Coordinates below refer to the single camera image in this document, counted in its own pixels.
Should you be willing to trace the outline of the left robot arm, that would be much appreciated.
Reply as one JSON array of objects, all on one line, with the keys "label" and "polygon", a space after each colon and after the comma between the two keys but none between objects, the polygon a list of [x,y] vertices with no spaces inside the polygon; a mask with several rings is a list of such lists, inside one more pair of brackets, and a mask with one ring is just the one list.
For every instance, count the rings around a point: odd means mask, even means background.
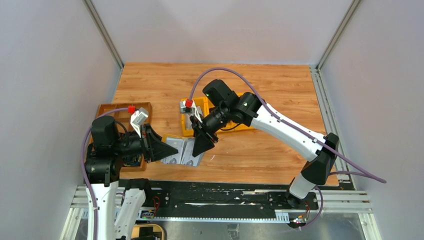
[{"label": "left robot arm", "polygon": [[116,197],[120,186],[120,172],[126,157],[142,157],[156,162],[179,151],[162,141],[150,124],[139,126],[140,132],[119,133],[120,122],[113,116],[98,117],[91,124],[92,137],[82,152],[87,198],[90,207],[89,240],[129,240],[139,211],[145,203],[160,205],[146,178],[125,181],[121,209],[116,213]]}]

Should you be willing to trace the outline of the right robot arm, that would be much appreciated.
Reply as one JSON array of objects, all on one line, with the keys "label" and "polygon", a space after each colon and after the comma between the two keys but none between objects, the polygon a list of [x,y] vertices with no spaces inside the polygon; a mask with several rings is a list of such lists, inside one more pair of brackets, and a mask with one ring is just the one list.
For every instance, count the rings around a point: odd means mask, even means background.
[{"label": "right robot arm", "polygon": [[229,122],[253,127],[282,141],[306,160],[300,173],[290,182],[283,200],[297,208],[316,186],[324,185],[336,160],[339,137],[334,133],[323,135],[298,124],[279,113],[257,94],[245,92],[237,95],[221,79],[207,84],[202,92],[213,104],[211,112],[202,116],[187,100],[189,119],[193,129],[194,157],[215,147],[219,141],[217,131]]}]

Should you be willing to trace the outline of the yellow leather card holder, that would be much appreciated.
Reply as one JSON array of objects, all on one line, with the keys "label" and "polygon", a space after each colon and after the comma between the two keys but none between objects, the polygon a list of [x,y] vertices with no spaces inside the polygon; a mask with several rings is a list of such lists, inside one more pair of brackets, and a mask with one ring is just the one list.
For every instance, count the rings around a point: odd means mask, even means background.
[{"label": "yellow leather card holder", "polygon": [[194,137],[183,137],[171,134],[164,134],[162,142],[177,149],[177,153],[167,156],[160,160],[163,164],[168,165],[184,165],[197,167],[203,159],[204,153],[194,157]]}]

